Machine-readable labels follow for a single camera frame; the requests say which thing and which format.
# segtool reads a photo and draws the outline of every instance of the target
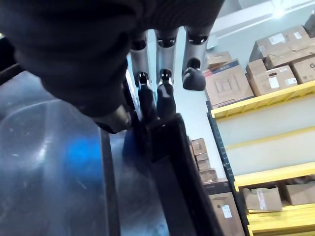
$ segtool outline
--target cardboard box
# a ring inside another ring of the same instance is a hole
[[[197,166],[198,166],[199,171],[206,171],[208,169],[211,169],[210,161],[208,159],[200,160],[200,161],[197,160]]]
[[[229,52],[209,53],[206,55],[206,68],[214,69],[230,61],[232,57]]]
[[[315,54],[315,38],[292,43],[286,47],[271,52],[265,61],[267,69],[291,64],[296,60],[306,59]]]
[[[210,182],[218,181],[217,172],[215,169],[199,171],[199,175],[203,183],[210,183]]]
[[[267,71],[267,69],[262,59],[258,59],[248,63],[246,71],[249,77],[252,78],[254,75]]]
[[[193,154],[195,154],[196,156],[207,153],[206,144],[203,138],[192,140],[191,145],[192,145]]]
[[[256,188],[249,190],[243,189],[246,207],[249,210],[266,211],[281,211],[282,203],[279,195],[279,190],[275,188]]]
[[[204,153],[204,154],[197,155],[195,156],[195,159],[196,159],[199,171],[206,171],[208,169],[211,169],[208,154]]]
[[[297,85],[297,80],[288,65],[254,75],[249,82],[255,96]]]
[[[196,158],[196,161],[209,160],[207,153],[197,155],[195,158]]]
[[[197,162],[196,162],[195,156],[194,156],[194,154],[193,154],[193,150],[192,150],[192,146],[191,146],[191,145],[189,145],[189,150],[190,150],[191,158],[192,158],[192,160],[193,160],[193,163],[194,163],[194,165],[195,165],[195,168],[198,170]]]
[[[300,84],[315,80],[315,57],[294,62],[292,68]]]
[[[304,29],[305,29],[305,31],[307,32],[307,34],[309,35],[310,38],[314,38],[315,37],[315,12],[313,12],[311,14],[309,19],[305,23]]]
[[[295,26],[266,38],[257,40],[254,44],[250,61],[264,60],[273,51],[283,49],[287,44],[300,42],[310,37],[303,26]]]
[[[220,193],[209,196],[224,236],[244,236],[241,219],[233,194]]]
[[[286,189],[292,205],[315,203],[315,183],[286,185]]]
[[[211,182],[203,185],[207,195],[231,192],[230,185],[226,178],[219,178],[218,182]]]
[[[252,89],[238,60],[219,67],[212,72],[204,71],[206,95],[212,108],[253,98]]]

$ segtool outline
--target black padded sleeve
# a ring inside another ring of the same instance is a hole
[[[103,116],[124,101],[129,32],[143,10],[138,1],[123,2],[1,0],[0,32],[50,93]]]

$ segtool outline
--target black metal surface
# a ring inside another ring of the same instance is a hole
[[[220,134],[217,122],[211,116],[211,110],[212,110],[211,104],[210,104],[209,101],[207,101],[206,104],[207,104],[207,108],[208,108],[208,111],[209,111],[207,113],[208,120],[209,120],[211,129],[212,129],[212,133],[213,133],[213,136],[215,138],[216,145],[217,145],[217,148],[218,148],[218,151],[219,151],[219,154],[220,154],[220,158],[221,158],[221,161],[222,161],[222,164],[223,164],[224,172],[226,174],[226,177],[228,179],[230,188],[232,190],[232,194],[233,194],[233,197],[234,197],[234,200],[235,200],[235,204],[236,204],[238,213],[239,213],[240,218],[241,218],[241,222],[242,222],[242,226],[243,226],[244,232],[245,232],[245,234],[247,236],[249,236],[250,235],[249,230],[248,230],[249,222],[248,222],[248,219],[246,217],[245,204],[244,204],[244,201],[242,199],[241,193],[237,192],[235,190],[234,174],[233,174],[232,168],[230,166],[230,162],[228,160],[228,157],[227,157],[227,154],[226,154],[226,151],[225,151],[225,148],[224,148],[224,143],[222,141],[221,134]]]
[[[155,179],[170,234],[221,236],[216,215],[191,158],[180,114],[155,122],[148,133]]]

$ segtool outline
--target yellow shelf beam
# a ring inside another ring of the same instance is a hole
[[[230,149],[234,149],[234,148],[251,146],[251,145],[256,145],[256,144],[260,144],[260,143],[265,143],[265,142],[269,142],[269,141],[273,141],[273,140],[286,138],[286,137],[289,137],[289,136],[303,134],[303,133],[310,132],[310,131],[315,131],[315,126],[310,126],[310,127],[306,127],[306,128],[302,128],[302,129],[297,129],[297,130],[285,132],[285,133],[282,133],[282,134],[276,134],[276,135],[272,135],[272,136],[268,136],[268,137],[264,137],[264,138],[253,139],[253,140],[250,140],[250,141],[245,141],[245,142],[241,142],[241,143],[237,143],[237,144],[231,144],[231,145],[228,145],[228,146],[224,146],[224,148],[225,148],[225,150],[230,150]]]
[[[266,223],[260,224],[251,224],[251,231],[254,233],[262,233],[262,232],[270,232],[270,231],[280,231],[280,230],[289,230],[294,228],[302,228],[302,227],[315,227],[315,219],[308,218],[305,216],[304,218],[292,219],[292,220],[275,220],[275,221],[267,221]]]
[[[314,208],[314,211],[315,211],[315,203],[296,205],[296,206],[292,206],[292,205],[284,206],[284,207],[282,207],[282,212],[283,211],[292,211],[292,210],[301,210],[301,209],[306,209],[306,208]],[[252,213],[265,214],[265,213],[261,213],[261,211],[259,211],[259,210],[248,210],[248,212],[250,213],[250,215],[252,215]]]
[[[315,236],[315,231],[307,231],[307,232],[298,232],[298,233],[287,233],[287,232],[278,232],[278,234],[268,234],[268,233],[261,233],[261,234],[253,234],[253,236]]]
[[[216,119],[232,117],[314,94],[315,81],[310,81],[305,84],[285,88],[280,91],[214,109],[211,111],[211,115]]]
[[[235,188],[315,174],[315,162],[235,176]]]

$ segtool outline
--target white label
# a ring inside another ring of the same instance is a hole
[[[272,89],[276,89],[280,87],[276,77],[269,78],[269,83]]]
[[[282,35],[282,33],[278,33],[274,36],[269,37],[269,41],[271,42],[272,45],[275,45],[277,43],[284,43],[285,42],[285,38]]]
[[[261,189],[257,189],[257,196],[258,196],[258,200],[259,200],[260,209],[261,210],[267,209],[265,197],[264,197],[264,194],[263,194]]]
[[[263,46],[263,45],[259,46],[258,49],[259,49],[260,52],[263,53],[265,51],[265,46]]]
[[[297,81],[296,81],[295,78],[291,78],[291,79],[285,80],[285,83],[286,83],[287,85],[292,85],[292,84],[297,84]]]
[[[221,208],[225,218],[232,218],[232,213],[228,205],[223,205]]]
[[[299,32],[295,32],[295,33],[294,33],[294,36],[296,37],[296,39],[302,38],[302,36],[300,35]]]

